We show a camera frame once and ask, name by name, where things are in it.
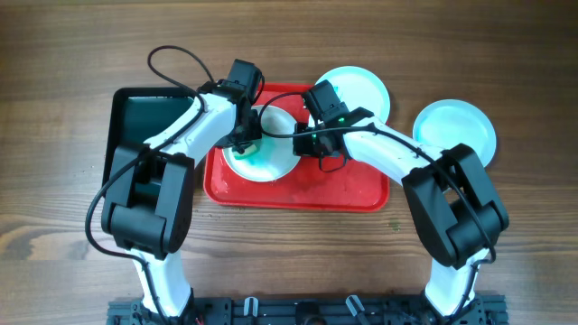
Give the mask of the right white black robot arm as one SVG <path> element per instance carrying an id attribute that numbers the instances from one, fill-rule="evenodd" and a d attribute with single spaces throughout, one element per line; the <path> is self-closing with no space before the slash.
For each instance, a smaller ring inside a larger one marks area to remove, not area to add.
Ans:
<path id="1" fill-rule="evenodd" d="M 375 117 L 297 129 L 294 140 L 317 152 L 339 151 L 402 186 L 433 259 L 425 298 L 440 316 L 456 320 L 473 300 L 480 267 L 495 262 L 495 245 L 508 227 L 508 213 L 474 150 L 420 144 Z"/>

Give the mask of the green yellow scrub sponge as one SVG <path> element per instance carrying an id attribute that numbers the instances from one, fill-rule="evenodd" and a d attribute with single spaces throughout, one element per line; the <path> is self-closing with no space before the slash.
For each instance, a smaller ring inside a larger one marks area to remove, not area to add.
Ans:
<path id="1" fill-rule="evenodd" d="M 259 151 L 258 145 L 254 143 L 240 144 L 232 148 L 232 154 L 236 160 L 246 159 L 251 155 L 257 153 L 258 151 Z"/>

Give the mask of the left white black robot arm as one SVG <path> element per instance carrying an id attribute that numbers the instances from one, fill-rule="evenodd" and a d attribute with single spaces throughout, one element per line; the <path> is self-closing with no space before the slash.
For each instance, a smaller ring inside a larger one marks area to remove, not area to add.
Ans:
<path id="1" fill-rule="evenodd" d="M 135 264 L 144 296 L 129 322 L 200 324 L 183 271 L 194 172 L 214 147 L 251 138 L 257 97 L 237 90 L 121 88 L 113 96 L 102 230 Z"/>

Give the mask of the white plate bottom stained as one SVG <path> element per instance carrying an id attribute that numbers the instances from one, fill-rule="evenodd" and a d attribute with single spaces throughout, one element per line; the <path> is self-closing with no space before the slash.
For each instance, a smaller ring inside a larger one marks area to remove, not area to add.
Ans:
<path id="1" fill-rule="evenodd" d="M 262 117 L 264 129 L 272 134 L 292 134 L 296 120 L 282 108 L 268 106 Z M 293 140 L 263 135 L 255 141 L 256 150 L 241 157 L 231 148 L 223 149 L 228 167 L 249 181 L 270 182 L 283 178 L 292 171 L 300 157 L 294 155 Z"/>

